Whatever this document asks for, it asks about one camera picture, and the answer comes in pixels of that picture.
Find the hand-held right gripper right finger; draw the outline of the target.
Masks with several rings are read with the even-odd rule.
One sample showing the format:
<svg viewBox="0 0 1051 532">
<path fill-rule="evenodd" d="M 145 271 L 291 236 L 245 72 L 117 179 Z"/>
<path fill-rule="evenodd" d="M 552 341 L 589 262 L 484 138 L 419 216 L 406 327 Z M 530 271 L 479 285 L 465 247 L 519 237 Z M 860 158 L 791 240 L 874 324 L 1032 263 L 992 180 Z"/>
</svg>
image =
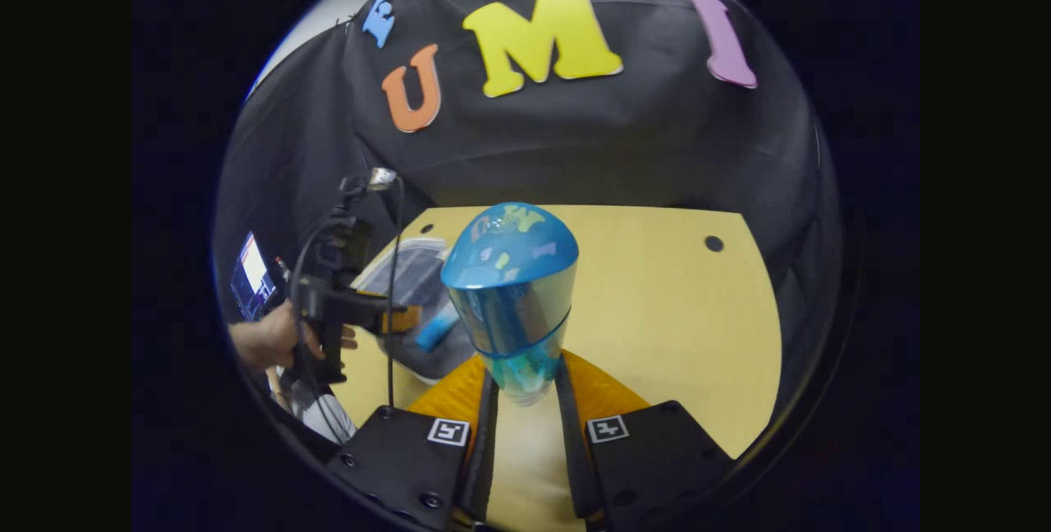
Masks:
<svg viewBox="0 0 1051 532">
<path fill-rule="evenodd" d="M 733 461 L 679 401 L 650 404 L 570 351 L 555 386 L 566 475 L 588 532 L 686 532 Z"/>
</svg>

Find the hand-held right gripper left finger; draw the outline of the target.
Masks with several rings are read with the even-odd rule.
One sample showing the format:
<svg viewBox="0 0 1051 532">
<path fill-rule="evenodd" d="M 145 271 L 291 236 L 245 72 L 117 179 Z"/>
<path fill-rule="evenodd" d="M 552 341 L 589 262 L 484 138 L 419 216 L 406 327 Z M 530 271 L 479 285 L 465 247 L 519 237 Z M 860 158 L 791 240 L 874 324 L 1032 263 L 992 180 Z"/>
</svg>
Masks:
<svg viewBox="0 0 1051 532">
<path fill-rule="evenodd" d="M 382 406 L 327 461 L 349 490 L 427 532 L 487 518 L 499 389 L 477 355 L 409 408 Z"/>
</svg>

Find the bright blue tube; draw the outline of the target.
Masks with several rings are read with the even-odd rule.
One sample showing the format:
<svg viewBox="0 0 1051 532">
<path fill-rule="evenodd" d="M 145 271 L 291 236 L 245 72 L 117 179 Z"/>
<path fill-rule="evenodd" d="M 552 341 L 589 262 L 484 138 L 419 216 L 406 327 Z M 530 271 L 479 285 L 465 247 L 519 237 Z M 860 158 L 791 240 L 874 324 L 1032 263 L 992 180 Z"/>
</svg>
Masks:
<svg viewBox="0 0 1051 532">
<path fill-rule="evenodd" d="M 457 307 L 451 301 L 447 301 L 435 312 L 435 315 L 420 328 L 415 337 L 415 344 L 423 352 L 433 352 L 442 344 L 444 337 L 457 325 L 459 319 L 461 316 L 459 316 Z"/>
</svg>

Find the teal bottle with blue cap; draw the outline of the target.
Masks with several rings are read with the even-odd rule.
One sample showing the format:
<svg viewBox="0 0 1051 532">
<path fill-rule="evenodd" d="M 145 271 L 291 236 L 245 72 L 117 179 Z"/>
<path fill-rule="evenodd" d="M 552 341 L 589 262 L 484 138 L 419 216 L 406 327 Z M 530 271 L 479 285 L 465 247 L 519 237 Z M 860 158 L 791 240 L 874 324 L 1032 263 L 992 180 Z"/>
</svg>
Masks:
<svg viewBox="0 0 1051 532">
<path fill-rule="evenodd" d="M 481 211 L 447 255 L 450 301 L 485 370 L 515 405 L 535 404 L 554 383 L 579 255 L 563 220 L 523 202 Z"/>
</svg>

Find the computer screen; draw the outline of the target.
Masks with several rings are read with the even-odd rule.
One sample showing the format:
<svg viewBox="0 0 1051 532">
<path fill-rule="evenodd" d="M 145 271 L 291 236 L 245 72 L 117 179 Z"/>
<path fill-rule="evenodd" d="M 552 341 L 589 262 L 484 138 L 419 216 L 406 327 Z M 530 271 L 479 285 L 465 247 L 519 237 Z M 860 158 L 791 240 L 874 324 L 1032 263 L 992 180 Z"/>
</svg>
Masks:
<svg viewBox="0 0 1051 532">
<path fill-rule="evenodd" d="M 245 236 L 232 268 L 230 289 L 241 318 L 254 322 L 267 314 L 279 291 L 253 232 Z"/>
</svg>

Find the person's white clothing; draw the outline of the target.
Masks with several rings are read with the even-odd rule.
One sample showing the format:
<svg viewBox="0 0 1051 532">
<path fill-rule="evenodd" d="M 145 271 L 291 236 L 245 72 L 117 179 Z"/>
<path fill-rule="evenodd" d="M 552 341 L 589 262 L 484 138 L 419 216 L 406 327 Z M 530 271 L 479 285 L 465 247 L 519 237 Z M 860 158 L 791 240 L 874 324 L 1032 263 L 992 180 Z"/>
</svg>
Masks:
<svg viewBox="0 0 1051 532">
<path fill-rule="evenodd" d="M 290 413 L 293 420 L 307 426 L 332 443 L 352 439 L 358 428 L 342 408 L 334 394 L 323 390 L 315 392 L 307 383 L 296 381 L 271 390 L 271 397 Z"/>
</svg>

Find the black backdrop cloth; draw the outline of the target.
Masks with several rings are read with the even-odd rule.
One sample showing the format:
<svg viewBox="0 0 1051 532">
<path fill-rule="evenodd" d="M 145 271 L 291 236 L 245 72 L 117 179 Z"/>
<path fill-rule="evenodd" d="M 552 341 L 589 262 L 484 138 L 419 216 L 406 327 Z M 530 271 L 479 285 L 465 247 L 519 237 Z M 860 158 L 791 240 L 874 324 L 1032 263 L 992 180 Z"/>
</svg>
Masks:
<svg viewBox="0 0 1051 532">
<path fill-rule="evenodd" d="M 774 415 L 828 337 L 844 229 L 833 158 L 772 34 L 739 0 L 358 0 L 311 13 L 252 87 L 221 171 L 218 298 L 241 320 L 249 232 L 296 254 L 343 177 L 389 167 L 430 207 L 738 213 L 780 315 Z"/>
</svg>

